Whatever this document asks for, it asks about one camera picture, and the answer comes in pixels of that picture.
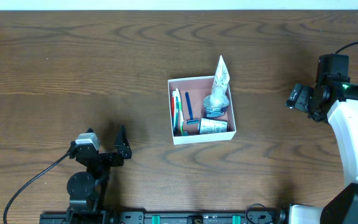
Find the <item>green white toothbrush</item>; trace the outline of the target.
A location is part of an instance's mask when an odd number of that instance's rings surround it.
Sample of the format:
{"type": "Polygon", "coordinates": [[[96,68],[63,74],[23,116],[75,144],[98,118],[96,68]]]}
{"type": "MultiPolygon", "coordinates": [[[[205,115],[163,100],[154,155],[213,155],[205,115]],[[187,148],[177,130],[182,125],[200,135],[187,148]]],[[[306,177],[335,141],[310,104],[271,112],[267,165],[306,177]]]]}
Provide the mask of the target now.
{"type": "Polygon", "coordinates": [[[176,89],[176,93],[177,93],[177,99],[178,99],[178,115],[179,115],[179,130],[180,130],[180,135],[183,136],[184,132],[183,132],[183,123],[184,123],[184,116],[183,116],[183,109],[182,109],[182,100],[181,100],[181,94],[179,89],[176,89]]]}

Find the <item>white box pink interior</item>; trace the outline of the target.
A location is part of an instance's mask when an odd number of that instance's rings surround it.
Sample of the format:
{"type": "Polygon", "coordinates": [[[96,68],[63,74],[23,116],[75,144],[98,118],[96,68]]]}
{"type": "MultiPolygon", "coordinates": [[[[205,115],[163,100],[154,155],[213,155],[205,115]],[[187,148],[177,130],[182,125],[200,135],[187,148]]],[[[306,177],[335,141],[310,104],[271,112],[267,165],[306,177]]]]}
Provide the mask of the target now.
{"type": "MultiPolygon", "coordinates": [[[[176,78],[167,81],[169,98],[172,97],[174,90],[179,90],[181,93],[184,121],[190,119],[185,93],[189,94],[194,119],[201,119],[204,116],[203,100],[211,94],[213,80],[213,76],[203,76],[176,78]]],[[[172,133],[174,145],[231,140],[237,132],[232,104],[228,106],[225,114],[218,119],[227,122],[226,132],[200,134],[196,124],[188,125],[185,123],[183,129],[188,132],[188,135],[182,136],[179,133],[172,133]]]]}

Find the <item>red teal toothpaste tube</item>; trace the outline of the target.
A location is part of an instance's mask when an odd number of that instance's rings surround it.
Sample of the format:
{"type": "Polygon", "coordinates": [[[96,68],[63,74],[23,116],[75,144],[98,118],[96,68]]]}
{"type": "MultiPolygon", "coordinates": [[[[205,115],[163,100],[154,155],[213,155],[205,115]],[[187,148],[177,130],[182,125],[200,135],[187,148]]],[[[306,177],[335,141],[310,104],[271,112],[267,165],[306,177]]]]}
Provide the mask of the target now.
{"type": "Polygon", "coordinates": [[[177,133],[177,92],[172,91],[171,97],[171,116],[172,116],[172,130],[173,134],[177,133]]]}

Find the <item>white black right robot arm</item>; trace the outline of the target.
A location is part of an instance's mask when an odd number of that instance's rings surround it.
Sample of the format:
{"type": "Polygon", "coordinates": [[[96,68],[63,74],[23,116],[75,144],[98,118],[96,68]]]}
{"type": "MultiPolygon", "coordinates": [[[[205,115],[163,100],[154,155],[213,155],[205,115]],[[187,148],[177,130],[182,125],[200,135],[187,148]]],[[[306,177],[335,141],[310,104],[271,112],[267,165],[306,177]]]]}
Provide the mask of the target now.
{"type": "Polygon", "coordinates": [[[327,205],[292,205],[287,223],[358,223],[358,85],[348,68],[347,55],[320,56],[316,86],[297,83],[285,103],[332,127],[344,174],[344,189],[327,205]]]}

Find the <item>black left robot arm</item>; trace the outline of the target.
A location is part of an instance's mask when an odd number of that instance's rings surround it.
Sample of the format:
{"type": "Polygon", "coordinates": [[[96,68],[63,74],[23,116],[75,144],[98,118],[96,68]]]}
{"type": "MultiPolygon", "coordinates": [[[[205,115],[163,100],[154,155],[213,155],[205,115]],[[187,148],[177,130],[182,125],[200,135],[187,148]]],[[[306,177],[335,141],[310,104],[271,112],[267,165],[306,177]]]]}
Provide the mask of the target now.
{"type": "Polygon", "coordinates": [[[124,165],[132,157],[124,126],[119,128],[115,152],[99,152],[100,141],[92,129],[71,142],[68,157],[84,165],[84,172],[73,174],[67,183],[70,196],[66,223],[117,223],[114,211],[104,208],[104,198],[112,167],[124,165]]]}

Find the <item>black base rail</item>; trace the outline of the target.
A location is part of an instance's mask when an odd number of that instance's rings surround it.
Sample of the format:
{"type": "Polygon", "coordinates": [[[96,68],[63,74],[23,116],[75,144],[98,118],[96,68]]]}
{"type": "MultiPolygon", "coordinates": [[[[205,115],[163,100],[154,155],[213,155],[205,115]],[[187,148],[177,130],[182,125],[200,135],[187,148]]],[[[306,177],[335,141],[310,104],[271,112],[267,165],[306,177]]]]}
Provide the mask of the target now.
{"type": "Polygon", "coordinates": [[[100,214],[44,213],[40,215],[41,224],[67,223],[99,223],[99,224],[209,224],[209,223],[255,223],[255,224],[283,224],[287,223],[286,211],[253,208],[240,213],[149,213],[122,212],[100,214]]]}

